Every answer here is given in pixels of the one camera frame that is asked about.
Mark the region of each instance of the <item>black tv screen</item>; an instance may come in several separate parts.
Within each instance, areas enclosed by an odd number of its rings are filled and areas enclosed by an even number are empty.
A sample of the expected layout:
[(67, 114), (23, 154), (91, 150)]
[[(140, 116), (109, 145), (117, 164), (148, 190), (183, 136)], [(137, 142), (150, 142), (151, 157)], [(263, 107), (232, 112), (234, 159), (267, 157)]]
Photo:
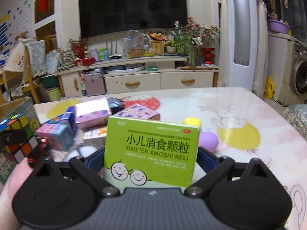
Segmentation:
[(187, 24), (186, 0), (79, 0), (82, 38)]

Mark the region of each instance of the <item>green bucket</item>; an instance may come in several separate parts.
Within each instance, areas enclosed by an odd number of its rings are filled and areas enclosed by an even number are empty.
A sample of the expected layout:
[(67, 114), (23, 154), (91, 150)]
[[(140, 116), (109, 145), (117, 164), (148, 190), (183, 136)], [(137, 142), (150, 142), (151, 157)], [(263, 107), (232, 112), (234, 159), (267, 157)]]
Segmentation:
[(61, 89), (59, 87), (54, 87), (54, 88), (50, 88), (51, 90), (46, 90), (49, 98), (50, 98), (50, 101), (53, 102), (53, 101), (58, 101), (62, 98), (62, 93), (61, 93)]

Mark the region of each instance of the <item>smiling cartoon face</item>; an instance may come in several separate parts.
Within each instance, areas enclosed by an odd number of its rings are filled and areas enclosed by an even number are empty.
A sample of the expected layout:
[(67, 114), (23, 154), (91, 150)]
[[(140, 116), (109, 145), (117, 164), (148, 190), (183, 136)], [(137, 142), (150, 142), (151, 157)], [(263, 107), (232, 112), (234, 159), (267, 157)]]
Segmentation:
[(133, 182), (133, 184), (141, 186), (146, 183), (147, 177), (143, 171), (134, 170), (130, 175), (130, 180)]
[(118, 180), (125, 180), (128, 177), (128, 170), (123, 163), (114, 163), (111, 167), (111, 173)]

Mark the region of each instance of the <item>wooden handle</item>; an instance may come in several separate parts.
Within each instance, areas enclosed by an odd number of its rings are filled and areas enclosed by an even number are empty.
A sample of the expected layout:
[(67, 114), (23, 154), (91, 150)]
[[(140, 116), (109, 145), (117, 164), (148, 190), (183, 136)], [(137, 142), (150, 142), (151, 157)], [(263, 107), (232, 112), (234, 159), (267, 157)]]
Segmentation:
[(195, 80), (194, 80), (194, 79), (182, 79), (182, 80), (181, 80), (181, 83), (182, 83), (182, 84), (186, 84), (186, 83), (195, 83)]
[(78, 83), (77, 83), (77, 79), (76, 78), (74, 78), (74, 84), (75, 84), (76, 91), (79, 91), (79, 87), (78, 87)]
[(139, 84), (140, 84), (139, 81), (136, 81), (136, 82), (127, 82), (127, 83), (125, 84), (125, 86), (135, 86), (135, 85), (139, 85)]

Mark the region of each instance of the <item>front loading washer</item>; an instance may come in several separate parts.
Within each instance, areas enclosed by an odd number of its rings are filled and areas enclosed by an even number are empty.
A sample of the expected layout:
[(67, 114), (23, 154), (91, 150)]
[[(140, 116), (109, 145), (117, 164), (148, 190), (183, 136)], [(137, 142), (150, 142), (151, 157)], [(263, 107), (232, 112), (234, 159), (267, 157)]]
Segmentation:
[(275, 101), (283, 106), (304, 103), (307, 97), (307, 45), (287, 34), (271, 34), (268, 76), (274, 84)]

